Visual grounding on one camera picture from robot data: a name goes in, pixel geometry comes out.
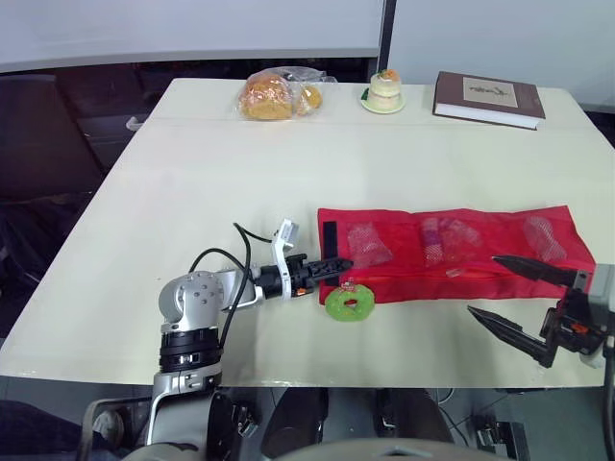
book cover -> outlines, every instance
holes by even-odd
[[[545,118],[536,85],[453,72],[438,74],[434,115],[438,104]]]

green ring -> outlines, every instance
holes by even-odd
[[[346,305],[356,301],[354,307]],[[339,322],[365,320],[374,310],[374,292],[364,285],[355,285],[355,291],[336,288],[325,300],[327,313]]]

bread in plastic bag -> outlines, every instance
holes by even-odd
[[[323,104],[323,84],[334,77],[310,67],[273,67],[251,75],[239,94],[239,110],[254,120],[285,120],[313,113]]]

brown book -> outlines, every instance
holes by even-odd
[[[536,85],[440,72],[433,115],[536,130],[545,118]]]

red zipper bag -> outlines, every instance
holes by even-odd
[[[491,257],[525,256],[589,272],[595,267],[566,206],[516,213],[321,208],[318,229],[323,258],[355,264],[342,277],[321,282],[321,303],[348,279],[369,287],[377,303],[560,298],[562,287],[516,276]]]

